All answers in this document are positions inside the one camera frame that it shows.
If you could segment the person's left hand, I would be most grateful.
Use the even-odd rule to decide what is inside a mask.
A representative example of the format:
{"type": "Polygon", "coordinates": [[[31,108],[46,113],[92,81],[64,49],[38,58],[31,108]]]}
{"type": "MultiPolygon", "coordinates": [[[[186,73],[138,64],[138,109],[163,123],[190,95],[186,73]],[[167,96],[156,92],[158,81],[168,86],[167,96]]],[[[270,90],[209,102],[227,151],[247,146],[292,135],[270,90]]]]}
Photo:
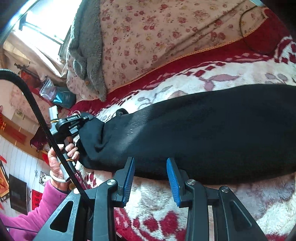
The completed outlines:
{"type": "Polygon", "coordinates": [[[62,159],[67,161],[68,166],[73,170],[75,173],[75,164],[79,159],[79,152],[78,148],[73,143],[69,143],[68,145],[65,144],[58,144],[60,149],[60,155],[57,155],[53,148],[51,148],[48,152],[48,159],[50,165],[50,176],[58,182],[68,182],[71,180],[66,168],[62,163],[62,159]]]}

